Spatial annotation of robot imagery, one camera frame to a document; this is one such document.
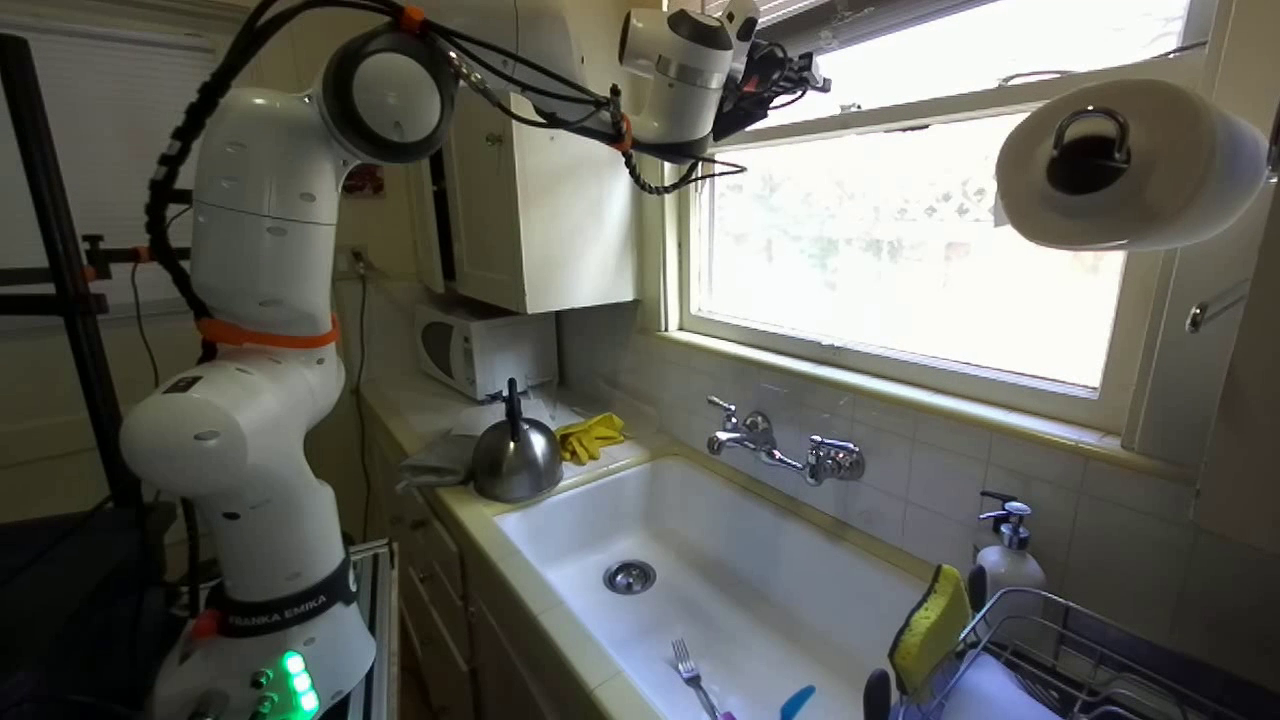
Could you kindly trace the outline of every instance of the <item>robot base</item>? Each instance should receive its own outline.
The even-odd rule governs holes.
[[[303,661],[320,696],[311,718],[338,703],[377,661],[355,606],[335,606],[267,638],[203,638],[194,619],[155,677],[152,718],[255,718],[265,701],[278,707],[288,696],[259,692],[259,673],[276,667],[288,651]]]

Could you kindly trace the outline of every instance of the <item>faucet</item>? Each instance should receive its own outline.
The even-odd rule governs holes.
[[[807,436],[807,460],[798,460],[798,456],[788,456],[775,448],[770,420],[764,413],[740,413],[734,405],[728,405],[718,395],[708,395],[708,405],[722,413],[718,428],[708,436],[710,456],[718,456],[728,444],[734,444],[766,465],[784,465],[784,468],[807,478],[807,484],[860,479],[868,473],[868,456],[852,439]]]

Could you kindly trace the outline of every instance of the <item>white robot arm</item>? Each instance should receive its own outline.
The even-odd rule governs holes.
[[[366,10],[382,10],[391,24],[345,43],[315,94],[226,94],[236,71],[215,71],[152,180],[152,256],[199,322],[203,363],[141,401],[119,448],[149,490],[199,509],[223,576],[160,667],[152,718],[164,720],[320,718],[377,657],[353,606],[330,490],[303,460],[308,428],[345,390],[329,300],[345,174],[436,152],[461,80],[484,98],[521,94],[543,126],[618,143],[625,156],[699,162],[732,117],[722,90],[757,33],[750,0],[728,16],[625,11],[609,0],[461,0],[456,29],[484,29],[466,35],[399,5]],[[586,61],[602,50],[582,50],[582,35],[598,43],[598,29],[618,29],[602,43],[618,50],[628,71],[597,75],[612,68]],[[240,64],[259,35],[236,35]],[[199,136],[199,114],[213,121],[192,187],[187,276],[169,259],[164,234],[155,241],[155,210],[164,220],[164,193]]]

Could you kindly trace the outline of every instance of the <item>yellow glove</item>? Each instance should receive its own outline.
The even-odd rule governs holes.
[[[579,423],[562,423],[556,433],[561,456],[571,465],[593,465],[598,460],[602,444],[618,444],[625,439],[625,420],[612,413],[586,415]]]

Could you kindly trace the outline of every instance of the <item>tile backsplash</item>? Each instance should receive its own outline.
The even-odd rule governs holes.
[[[1015,494],[1034,509],[1032,553],[1050,592],[1280,688],[1280,555],[1197,529],[1188,479],[669,345],[637,331],[630,308],[571,312],[561,331],[575,391],[690,454],[718,423],[702,395],[764,407],[778,448],[807,454],[807,433],[854,439],[868,454],[854,484],[807,490],[734,448],[718,460],[912,555],[966,568],[993,539],[978,494]]]

